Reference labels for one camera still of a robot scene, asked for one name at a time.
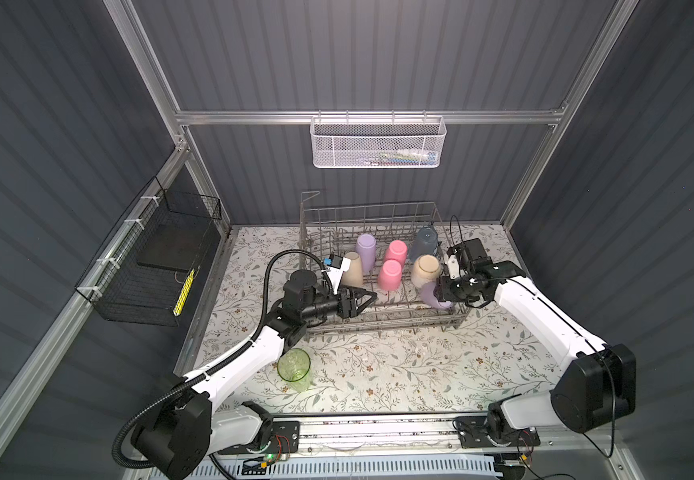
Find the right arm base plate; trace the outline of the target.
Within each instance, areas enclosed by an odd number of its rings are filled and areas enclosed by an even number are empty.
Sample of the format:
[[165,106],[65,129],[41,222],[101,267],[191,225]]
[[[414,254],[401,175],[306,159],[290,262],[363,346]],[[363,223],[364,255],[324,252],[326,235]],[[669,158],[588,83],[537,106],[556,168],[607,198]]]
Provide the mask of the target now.
[[541,439],[533,428],[516,430],[488,415],[459,416],[452,426],[463,448],[538,447]]

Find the beige cup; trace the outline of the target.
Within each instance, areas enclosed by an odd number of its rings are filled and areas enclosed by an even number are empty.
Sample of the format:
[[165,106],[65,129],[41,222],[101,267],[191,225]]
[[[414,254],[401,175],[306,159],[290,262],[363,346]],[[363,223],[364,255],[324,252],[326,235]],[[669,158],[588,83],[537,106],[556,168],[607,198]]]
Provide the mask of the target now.
[[349,268],[342,275],[341,284],[349,287],[363,287],[363,266],[362,259],[357,252],[351,251],[344,255],[344,259],[349,261]]

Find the pink cup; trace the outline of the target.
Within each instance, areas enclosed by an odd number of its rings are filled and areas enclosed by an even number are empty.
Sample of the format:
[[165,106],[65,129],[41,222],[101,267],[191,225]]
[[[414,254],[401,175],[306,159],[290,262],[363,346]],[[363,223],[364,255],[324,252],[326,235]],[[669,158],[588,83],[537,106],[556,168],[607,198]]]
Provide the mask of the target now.
[[407,261],[408,246],[402,240],[393,240],[389,243],[385,252],[384,261],[393,260],[400,265],[404,265]]
[[385,260],[377,276],[377,286],[383,291],[396,291],[402,284],[402,276],[403,266],[397,260]]

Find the light purple cup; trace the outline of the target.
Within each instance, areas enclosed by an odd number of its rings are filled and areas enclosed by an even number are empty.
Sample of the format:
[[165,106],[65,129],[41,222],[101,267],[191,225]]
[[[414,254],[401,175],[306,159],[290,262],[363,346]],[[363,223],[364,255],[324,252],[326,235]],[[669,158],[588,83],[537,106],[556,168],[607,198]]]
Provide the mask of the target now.
[[369,233],[358,236],[355,251],[359,255],[364,275],[371,273],[376,263],[376,238]]

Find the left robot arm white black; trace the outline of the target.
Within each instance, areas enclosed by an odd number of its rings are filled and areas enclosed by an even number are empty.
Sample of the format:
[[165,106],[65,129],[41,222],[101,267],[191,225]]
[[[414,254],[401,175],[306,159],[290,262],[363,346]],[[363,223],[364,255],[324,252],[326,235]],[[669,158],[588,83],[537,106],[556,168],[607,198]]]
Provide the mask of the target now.
[[231,447],[262,450],[273,435],[273,417],[246,401],[220,406],[246,380],[277,362],[313,326],[329,316],[354,318],[375,303],[373,291],[333,288],[310,270],[297,270],[283,296],[265,309],[260,327],[221,357],[176,378],[169,391],[135,415],[113,443],[114,460],[129,469],[156,468],[184,479],[209,454]]

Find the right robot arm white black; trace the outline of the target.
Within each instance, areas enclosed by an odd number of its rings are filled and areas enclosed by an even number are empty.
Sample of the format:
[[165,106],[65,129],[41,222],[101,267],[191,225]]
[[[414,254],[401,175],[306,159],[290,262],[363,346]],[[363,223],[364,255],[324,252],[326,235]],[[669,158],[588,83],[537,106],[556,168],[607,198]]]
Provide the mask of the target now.
[[495,262],[479,239],[449,248],[434,296],[470,308],[496,304],[519,320],[561,370],[547,392],[519,394],[489,406],[485,431],[510,446],[534,427],[564,426],[585,435],[636,409],[636,357],[625,345],[592,334],[544,295],[511,261]]

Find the white cup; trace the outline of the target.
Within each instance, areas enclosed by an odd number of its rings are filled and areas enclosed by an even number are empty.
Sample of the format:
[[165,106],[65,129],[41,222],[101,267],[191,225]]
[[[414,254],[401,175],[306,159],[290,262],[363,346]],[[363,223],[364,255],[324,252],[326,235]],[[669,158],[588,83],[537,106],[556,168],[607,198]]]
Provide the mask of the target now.
[[434,283],[441,271],[440,261],[434,255],[420,255],[412,265],[410,279],[416,288],[422,288],[426,284]]

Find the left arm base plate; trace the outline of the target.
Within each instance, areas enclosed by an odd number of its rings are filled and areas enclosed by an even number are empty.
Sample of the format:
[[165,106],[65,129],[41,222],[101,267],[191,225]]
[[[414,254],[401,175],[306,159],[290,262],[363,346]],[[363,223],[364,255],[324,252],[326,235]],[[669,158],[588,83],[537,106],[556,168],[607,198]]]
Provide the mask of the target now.
[[290,454],[299,448],[301,423],[298,421],[274,420],[263,426],[257,437],[246,445],[235,445],[220,451],[223,455],[241,454]]

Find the blue transparent cup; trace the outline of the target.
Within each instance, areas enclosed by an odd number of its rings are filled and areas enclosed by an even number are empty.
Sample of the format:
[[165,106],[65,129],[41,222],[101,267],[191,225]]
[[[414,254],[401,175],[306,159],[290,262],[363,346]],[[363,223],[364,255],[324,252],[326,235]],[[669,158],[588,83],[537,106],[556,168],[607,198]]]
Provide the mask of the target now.
[[408,253],[408,261],[414,263],[420,256],[436,255],[438,234],[432,226],[422,227],[416,234]]

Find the green transparent cup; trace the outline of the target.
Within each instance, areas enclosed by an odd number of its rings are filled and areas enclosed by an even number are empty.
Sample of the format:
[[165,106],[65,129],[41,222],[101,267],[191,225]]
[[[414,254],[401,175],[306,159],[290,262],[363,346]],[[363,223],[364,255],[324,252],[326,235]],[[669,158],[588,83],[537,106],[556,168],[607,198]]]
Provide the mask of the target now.
[[304,392],[311,385],[311,367],[309,354],[303,349],[293,348],[279,359],[276,369],[279,377],[289,388]]

